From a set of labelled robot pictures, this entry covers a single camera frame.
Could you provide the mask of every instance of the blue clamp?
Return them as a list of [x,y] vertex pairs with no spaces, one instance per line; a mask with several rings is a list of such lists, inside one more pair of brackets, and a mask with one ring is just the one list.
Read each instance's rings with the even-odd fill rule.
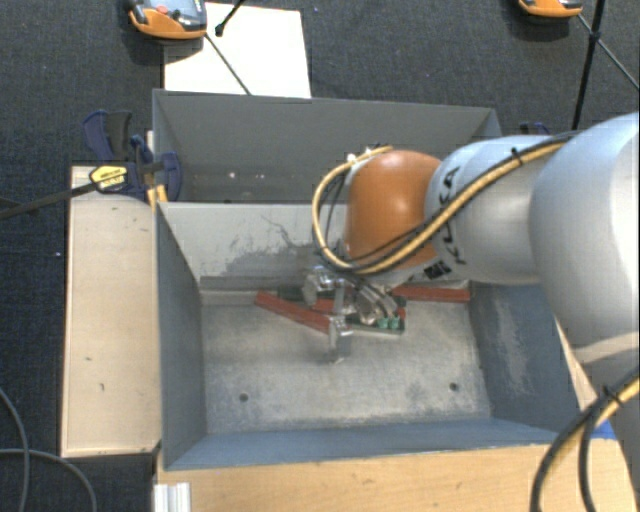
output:
[[[128,139],[131,113],[126,111],[106,112],[97,110],[82,122],[84,140],[101,163],[119,162],[127,168],[128,185],[118,191],[140,201],[147,200],[151,187],[144,182],[144,175],[153,173],[156,184],[164,184],[169,201],[177,201],[182,186],[182,167],[175,151],[160,155],[154,163],[153,152],[140,135]],[[133,160],[130,159],[130,148]]]

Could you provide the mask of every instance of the red plastic piece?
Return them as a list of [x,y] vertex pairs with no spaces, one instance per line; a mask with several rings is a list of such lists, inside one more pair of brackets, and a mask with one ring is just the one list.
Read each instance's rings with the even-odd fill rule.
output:
[[330,315],[333,313],[333,299],[317,299],[316,303],[311,306],[313,311]]
[[259,291],[256,294],[254,304],[272,313],[284,316],[289,320],[306,325],[324,334],[329,334],[329,319],[316,311],[303,308],[293,302],[280,299],[275,295],[263,291]]
[[398,286],[393,289],[393,295],[407,300],[429,302],[453,302],[464,304],[471,300],[471,293],[467,289],[429,288],[427,286]]

